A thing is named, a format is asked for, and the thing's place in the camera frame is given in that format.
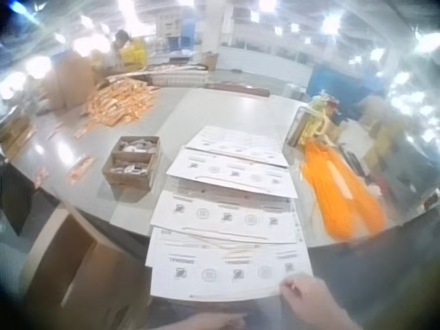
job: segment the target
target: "worker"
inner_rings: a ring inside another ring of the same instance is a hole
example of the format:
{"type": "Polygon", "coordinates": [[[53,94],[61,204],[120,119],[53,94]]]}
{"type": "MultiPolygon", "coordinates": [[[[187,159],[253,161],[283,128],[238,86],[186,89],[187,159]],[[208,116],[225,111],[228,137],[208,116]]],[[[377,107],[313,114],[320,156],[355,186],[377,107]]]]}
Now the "worker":
{"type": "MultiPolygon", "coordinates": [[[[286,278],[280,292],[291,310],[315,330],[360,330],[333,298],[323,280],[299,274],[286,278]]],[[[200,313],[157,330],[244,329],[245,314],[200,313]]]]}
{"type": "Polygon", "coordinates": [[[146,44],[143,38],[131,38],[127,31],[119,30],[113,48],[128,71],[146,67],[146,44]]]}

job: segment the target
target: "wall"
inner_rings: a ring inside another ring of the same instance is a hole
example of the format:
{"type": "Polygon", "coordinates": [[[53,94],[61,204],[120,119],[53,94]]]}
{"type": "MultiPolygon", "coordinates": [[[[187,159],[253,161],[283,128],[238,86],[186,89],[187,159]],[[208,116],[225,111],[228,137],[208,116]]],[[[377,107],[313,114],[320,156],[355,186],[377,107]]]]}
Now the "wall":
{"type": "Polygon", "coordinates": [[[240,69],[307,87],[313,67],[275,55],[231,47],[219,48],[217,69],[240,69]]]}

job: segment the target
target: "pile of orange items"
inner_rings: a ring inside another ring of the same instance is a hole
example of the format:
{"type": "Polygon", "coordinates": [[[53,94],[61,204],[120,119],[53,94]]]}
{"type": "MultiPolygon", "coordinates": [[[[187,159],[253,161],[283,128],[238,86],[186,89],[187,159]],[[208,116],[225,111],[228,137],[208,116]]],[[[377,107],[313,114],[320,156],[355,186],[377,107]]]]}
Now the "pile of orange items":
{"type": "Polygon", "coordinates": [[[371,234],[382,230],[385,216],[379,202],[332,148],[307,142],[302,172],[315,190],[326,231],[333,238],[346,241],[353,236],[356,213],[361,216],[371,234]],[[343,195],[330,164],[339,172],[352,199],[343,195]]]}
{"type": "Polygon", "coordinates": [[[91,122],[84,128],[87,130],[98,123],[113,127],[119,122],[137,120],[154,105],[156,93],[155,87],[149,87],[146,82],[128,78],[117,80],[87,98],[85,113],[91,117],[91,122]]]}

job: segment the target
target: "open cardboard box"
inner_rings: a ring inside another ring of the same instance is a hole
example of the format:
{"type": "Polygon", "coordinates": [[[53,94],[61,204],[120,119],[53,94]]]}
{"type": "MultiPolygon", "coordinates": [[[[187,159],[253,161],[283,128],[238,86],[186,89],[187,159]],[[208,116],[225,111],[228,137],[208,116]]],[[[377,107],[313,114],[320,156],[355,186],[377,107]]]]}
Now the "open cardboard box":
{"type": "Polygon", "coordinates": [[[116,186],[133,187],[142,190],[150,190],[153,187],[155,174],[160,158],[160,139],[155,136],[125,136],[118,140],[114,146],[109,158],[102,168],[102,174],[109,184],[116,186]],[[124,140],[132,142],[140,139],[145,139],[156,143],[156,153],[128,153],[120,151],[120,141],[124,140]],[[144,163],[148,164],[146,175],[136,175],[130,173],[114,173],[111,169],[117,161],[130,163],[144,163]]]}
{"type": "Polygon", "coordinates": [[[148,294],[149,273],[80,213],[58,207],[21,272],[24,307],[42,329],[123,328],[148,294]]]}

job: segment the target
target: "table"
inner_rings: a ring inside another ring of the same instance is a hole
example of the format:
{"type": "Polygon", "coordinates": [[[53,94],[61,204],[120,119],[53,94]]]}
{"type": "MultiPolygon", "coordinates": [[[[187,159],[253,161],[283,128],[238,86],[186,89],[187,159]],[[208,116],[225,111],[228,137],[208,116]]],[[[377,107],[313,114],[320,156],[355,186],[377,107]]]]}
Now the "table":
{"type": "MultiPolygon", "coordinates": [[[[155,106],[140,120],[113,128],[98,126],[79,140],[72,135],[87,120],[80,117],[80,109],[36,117],[36,135],[12,163],[31,180],[45,166],[49,177],[43,188],[47,192],[111,225],[148,236],[149,221],[166,181],[166,170],[179,149],[198,131],[206,125],[235,129],[266,135],[281,146],[300,105],[299,101],[280,96],[262,98],[229,91],[163,88],[155,106]],[[65,126],[48,140],[58,122],[65,126]],[[146,195],[140,190],[111,187],[102,176],[101,169],[121,135],[157,135],[161,139],[163,156],[155,185],[146,195]],[[71,185],[66,174],[82,155],[96,157],[95,164],[80,182],[71,185]]],[[[300,196],[296,206],[307,246],[336,243],[325,232],[314,192],[302,178],[298,162],[291,164],[291,175],[300,196]]]]}
{"type": "MultiPolygon", "coordinates": [[[[261,98],[226,91],[164,88],[158,94],[156,105],[140,120],[114,128],[99,126],[79,140],[72,136],[86,121],[80,118],[79,109],[58,116],[49,114],[35,118],[36,135],[12,163],[32,180],[35,172],[46,166],[49,178],[43,188],[47,192],[104,222],[148,235],[149,219],[162,189],[166,169],[182,145],[198,130],[211,124],[268,135],[281,143],[299,104],[278,96],[261,98]],[[47,140],[59,121],[65,126],[47,140]],[[145,196],[139,196],[134,190],[112,189],[101,174],[111,148],[121,135],[158,135],[162,140],[164,156],[160,172],[153,191],[145,196]],[[71,186],[66,182],[66,174],[83,154],[95,156],[96,163],[80,182],[71,186]]],[[[322,221],[309,220],[314,209],[314,194],[301,178],[297,164],[292,166],[291,173],[300,196],[296,206],[303,221],[306,242],[312,247],[309,255],[313,272],[326,280],[337,301],[361,325],[386,308],[405,301],[404,288],[412,283],[410,281],[415,281],[414,273],[421,274],[421,270],[438,260],[440,255],[438,211],[360,245],[334,244],[325,234],[322,221]]],[[[287,329],[280,324],[286,318],[281,315],[285,312],[279,297],[250,304],[252,306],[245,309],[237,307],[237,311],[262,315],[264,329],[287,329]]],[[[260,318],[253,319],[260,323],[260,318]]],[[[262,328],[254,324],[250,329],[262,328]]]]}

